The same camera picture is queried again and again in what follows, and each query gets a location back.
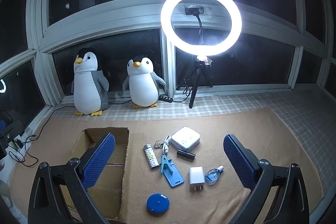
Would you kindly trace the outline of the large plush penguin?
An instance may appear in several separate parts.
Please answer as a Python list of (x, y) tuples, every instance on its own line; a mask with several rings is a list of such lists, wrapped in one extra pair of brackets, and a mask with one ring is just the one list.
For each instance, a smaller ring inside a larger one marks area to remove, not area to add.
[(101, 116), (108, 108), (109, 82), (104, 76), (99, 54), (86, 47), (78, 51), (73, 63), (71, 92), (76, 116)]

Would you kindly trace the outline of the white wall charger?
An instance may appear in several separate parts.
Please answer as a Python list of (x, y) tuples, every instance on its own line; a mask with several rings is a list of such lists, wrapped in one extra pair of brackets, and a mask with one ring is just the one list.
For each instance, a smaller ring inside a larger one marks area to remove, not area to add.
[(202, 166), (192, 166), (189, 168), (189, 186), (190, 190), (202, 191), (205, 184), (205, 174)]

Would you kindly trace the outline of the phone holder on gooseneck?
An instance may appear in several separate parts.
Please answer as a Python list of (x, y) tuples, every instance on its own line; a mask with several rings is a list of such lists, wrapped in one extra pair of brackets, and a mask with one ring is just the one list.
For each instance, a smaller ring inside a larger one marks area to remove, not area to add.
[(192, 15), (197, 18), (199, 24), (199, 36), (200, 36), (200, 44), (204, 44), (203, 38), (203, 25), (200, 18), (200, 15), (204, 13), (204, 8), (202, 7), (192, 7), (192, 8), (185, 8), (186, 15)]

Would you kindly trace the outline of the silver key with ring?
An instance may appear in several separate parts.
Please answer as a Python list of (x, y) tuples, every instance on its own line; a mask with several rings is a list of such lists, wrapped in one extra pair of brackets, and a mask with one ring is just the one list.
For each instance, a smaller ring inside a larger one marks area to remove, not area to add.
[(154, 143), (154, 148), (156, 149), (160, 149), (163, 147), (163, 145), (165, 144), (165, 142), (163, 140), (157, 140), (155, 143)]

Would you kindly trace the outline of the white square box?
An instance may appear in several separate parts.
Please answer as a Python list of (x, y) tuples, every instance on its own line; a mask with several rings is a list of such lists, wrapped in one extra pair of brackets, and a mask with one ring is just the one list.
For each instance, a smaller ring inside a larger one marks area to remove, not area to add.
[(186, 152), (193, 150), (200, 142), (201, 135), (189, 127), (182, 127), (171, 135), (170, 144)]

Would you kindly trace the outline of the blue phone stand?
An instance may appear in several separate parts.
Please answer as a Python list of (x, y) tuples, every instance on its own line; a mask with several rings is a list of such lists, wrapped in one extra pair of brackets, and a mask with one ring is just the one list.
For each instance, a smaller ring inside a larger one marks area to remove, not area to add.
[(165, 160), (165, 162), (163, 163), (162, 173), (164, 174), (167, 182), (172, 188), (179, 186), (185, 182), (185, 179), (175, 166), (172, 159)]

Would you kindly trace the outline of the black cylindrical stick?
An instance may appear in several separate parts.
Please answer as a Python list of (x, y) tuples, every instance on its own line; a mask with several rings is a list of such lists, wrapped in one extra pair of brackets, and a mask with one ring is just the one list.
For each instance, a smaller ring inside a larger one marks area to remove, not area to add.
[(195, 159), (195, 154), (187, 152), (187, 151), (183, 151), (181, 149), (177, 150), (177, 156), (190, 160), (190, 161), (193, 161)]

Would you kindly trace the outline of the patterned white lighter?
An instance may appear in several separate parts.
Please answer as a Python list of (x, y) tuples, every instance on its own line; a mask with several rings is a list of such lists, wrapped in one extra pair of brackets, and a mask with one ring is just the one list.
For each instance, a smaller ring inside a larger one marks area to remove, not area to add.
[(159, 167), (159, 162), (157, 160), (157, 157), (153, 151), (153, 147), (151, 144), (146, 144), (143, 146), (143, 151), (146, 155), (147, 161), (149, 163), (149, 166), (151, 169)]

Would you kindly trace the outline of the blue plastic clip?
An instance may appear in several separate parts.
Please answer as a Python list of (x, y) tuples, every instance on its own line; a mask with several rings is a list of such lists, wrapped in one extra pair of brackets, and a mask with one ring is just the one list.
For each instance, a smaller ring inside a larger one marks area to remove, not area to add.
[(169, 159), (165, 154), (163, 154), (161, 158), (161, 174), (163, 174), (165, 168), (170, 169), (170, 166), (169, 166)]

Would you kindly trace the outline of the small blue liquid bottle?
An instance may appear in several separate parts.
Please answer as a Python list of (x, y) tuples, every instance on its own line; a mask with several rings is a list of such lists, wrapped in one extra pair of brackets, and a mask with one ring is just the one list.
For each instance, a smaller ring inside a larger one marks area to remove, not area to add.
[(209, 170), (206, 174), (205, 174), (205, 182), (209, 185), (213, 185), (215, 184), (219, 177), (221, 176), (221, 174), (224, 171), (224, 166), (220, 165), (217, 168), (213, 168), (211, 170)]

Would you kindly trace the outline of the black tripod stand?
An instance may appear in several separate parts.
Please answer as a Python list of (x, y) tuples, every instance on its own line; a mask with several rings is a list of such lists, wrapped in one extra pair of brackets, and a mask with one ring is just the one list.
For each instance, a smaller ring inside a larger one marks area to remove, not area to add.
[(186, 96), (186, 98), (182, 101), (179, 101), (179, 103), (182, 103), (189, 98), (190, 99), (189, 108), (190, 109), (193, 108), (195, 97), (198, 91), (198, 86), (200, 84), (202, 76), (207, 81), (209, 87), (212, 88), (214, 86), (211, 83), (210, 77), (207, 73), (207, 69), (211, 67), (212, 62), (213, 61), (209, 57), (198, 55), (194, 58), (194, 61), (191, 63), (194, 66), (194, 68), (189, 74), (187, 74), (189, 65), (186, 64), (183, 67), (183, 74), (181, 74), (178, 78), (176, 90), (184, 88), (183, 94)]

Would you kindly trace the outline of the blue round tape measure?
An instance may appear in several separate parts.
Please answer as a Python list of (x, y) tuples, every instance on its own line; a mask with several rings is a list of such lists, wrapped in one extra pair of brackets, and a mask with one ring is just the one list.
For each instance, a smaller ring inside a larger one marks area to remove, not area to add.
[(152, 214), (164, 214), (170, 207), (170, 201), (167, 196), (161, 193), (155, 193), (148, 197), (146, 209)]

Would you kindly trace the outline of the small plush penguin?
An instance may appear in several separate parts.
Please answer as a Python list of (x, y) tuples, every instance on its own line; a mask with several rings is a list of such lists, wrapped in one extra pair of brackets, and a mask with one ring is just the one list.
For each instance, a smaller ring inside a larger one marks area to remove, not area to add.
[(159, 86), (166, 86), (166, 81), (155, 73), (151, 59), (145, 55), (135, 56), (128, 61), (126, 68), (127, 77), (122, 89), (129, 89), (133, 107), (157, 107)]

